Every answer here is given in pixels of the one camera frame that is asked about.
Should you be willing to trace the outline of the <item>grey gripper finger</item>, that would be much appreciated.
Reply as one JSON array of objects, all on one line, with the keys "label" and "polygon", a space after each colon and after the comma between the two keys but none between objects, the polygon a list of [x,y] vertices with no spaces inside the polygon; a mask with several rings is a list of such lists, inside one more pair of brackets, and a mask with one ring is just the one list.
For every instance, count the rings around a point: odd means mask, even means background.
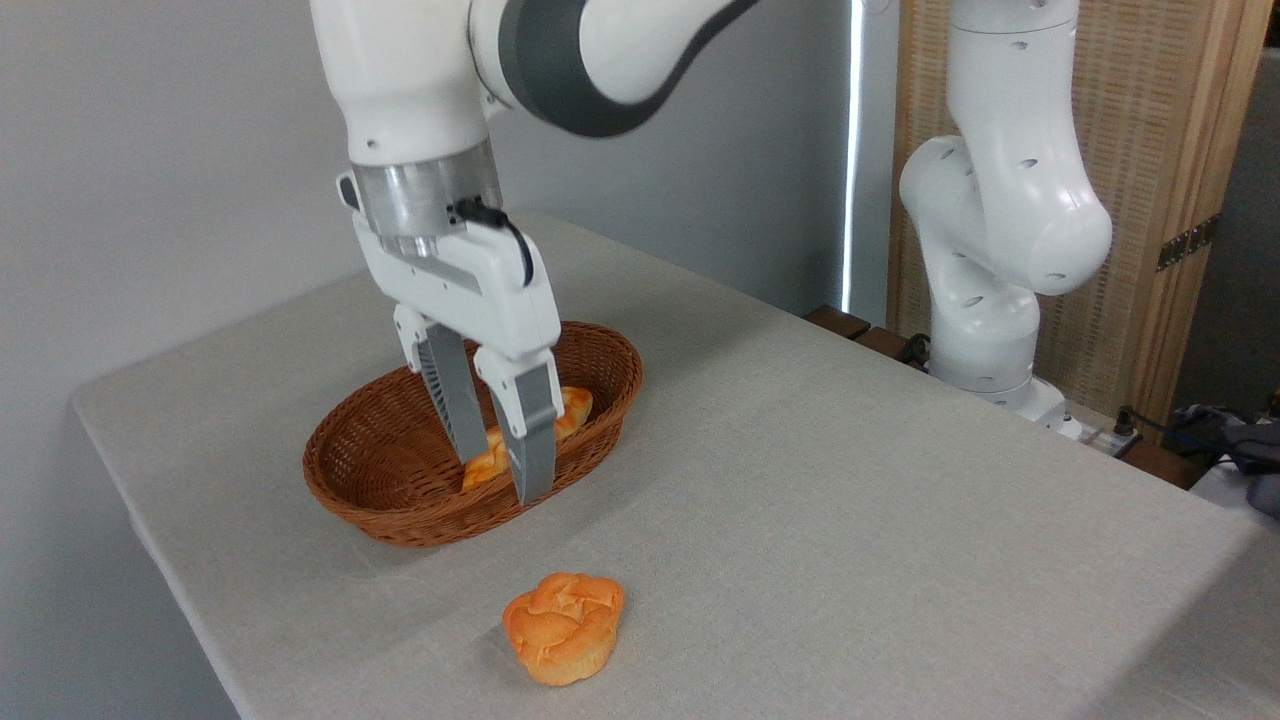
[{"label": "grey gripper finger", "polygon": [[511,360],[481,346],[474,365],[490,391],[518,501],[535,503],[554,484],[554,424],[564,413],[554,357],[540,348]]},{"label": "grey gripper finger", "polygon": [[393,319],[406,361],[422,377],[458,460],[466,464],[486,454],[486,428],[463,337],[403,304],[396,306]]}]

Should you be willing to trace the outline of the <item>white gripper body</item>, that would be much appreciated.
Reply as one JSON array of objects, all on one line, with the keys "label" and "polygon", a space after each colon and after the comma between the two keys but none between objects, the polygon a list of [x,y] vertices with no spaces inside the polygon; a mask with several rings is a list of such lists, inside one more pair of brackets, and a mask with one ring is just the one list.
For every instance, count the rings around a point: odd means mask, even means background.
[{"label": "white gripper body", "polygon": [[370,229],[352,174],[337,183],[387,297],[511,360],[557,345],[561,315],[545,264],[500,209],[480,195],[463,197],[445,205],[444,234],[383,237]]}]

